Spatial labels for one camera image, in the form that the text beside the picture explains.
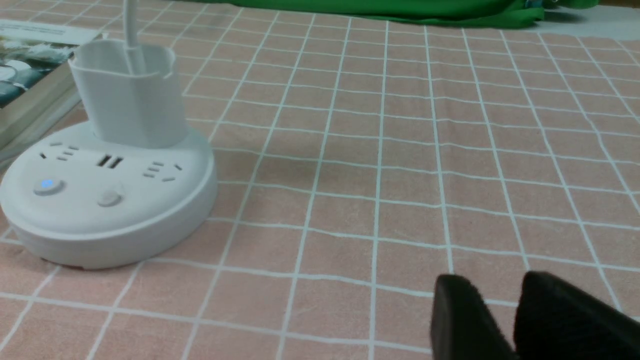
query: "book cover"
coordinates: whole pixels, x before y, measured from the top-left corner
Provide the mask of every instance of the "book cover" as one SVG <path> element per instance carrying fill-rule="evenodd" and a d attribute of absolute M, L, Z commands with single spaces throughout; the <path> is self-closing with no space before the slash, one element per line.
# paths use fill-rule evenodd
<path fill-rule="evenodd" d="M 65 64 L 97 31 L 0 20 L 0 109 Z"/>

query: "book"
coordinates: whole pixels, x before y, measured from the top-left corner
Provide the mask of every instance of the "book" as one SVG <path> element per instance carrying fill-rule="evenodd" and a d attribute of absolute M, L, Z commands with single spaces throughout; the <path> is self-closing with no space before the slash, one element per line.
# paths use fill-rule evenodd
<path fill-rule="evenodd" d="M 77 99 L 68 60 L 97 38 L 92 29 L 0 19 L 0 148 L 55 125 L 55 107 Z"/>

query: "black object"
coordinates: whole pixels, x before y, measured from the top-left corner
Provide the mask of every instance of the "black object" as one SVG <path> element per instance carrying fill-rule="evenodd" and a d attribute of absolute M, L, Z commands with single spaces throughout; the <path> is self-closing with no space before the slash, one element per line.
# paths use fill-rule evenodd
<path fill-rule="evenodd" d="M 436 280 L 431 318 L 434 360 L 515 360 L 482 296 L 458 275 Z"/>
<path fill-rule="evenodd" d="M 438 276 L 434 360 L 640 359 L 640 324 L 547 272 L 525 274 L 513 337 L 516 352 L 471 282 Z"/>
<path fill-rule="evenodd" d="M 640 359 L 640 324 L 547 272 L 528 272 L 513 339 L 523 360 Z"/>

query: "outlet holes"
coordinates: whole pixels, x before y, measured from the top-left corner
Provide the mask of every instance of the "outlet holes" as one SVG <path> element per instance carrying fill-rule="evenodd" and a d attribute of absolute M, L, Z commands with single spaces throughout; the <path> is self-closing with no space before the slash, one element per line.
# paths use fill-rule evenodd
<path fill-rule="evenodd" d="M 103 167 L 107 163 L 107 161 L 109 161 L 110 159 L 111 159 L 111 155 L 105 155 L 98 163 L 98 166 Z"/>
<path fill-rule="evenodd" d="M 116 160 L 113 160 L 113 162 L 111 163 L 111 165 L 109 165 L 109 168 L 116 168 L 116 166 L 118 166 L 119 163 L 122 162 L 122 160 L 124 160 L 121 157 L 117 157 Z"/>

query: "grid pattern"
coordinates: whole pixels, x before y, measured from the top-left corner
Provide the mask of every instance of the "grid pattern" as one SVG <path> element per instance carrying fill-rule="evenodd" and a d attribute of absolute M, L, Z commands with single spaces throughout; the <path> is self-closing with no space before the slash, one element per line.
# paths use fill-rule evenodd
<path fill-rule="evenodd" d="M 120 1 L 0 4 L 122 37 Z M 640 42 L 155 0 L 139 17 L 179 55 L 216 206 L 102 272 L 35 259 L 3 221 L 3 359 L 427 359 L 446 272 L 506 333 L 530 269 L 640 320 Z"/>

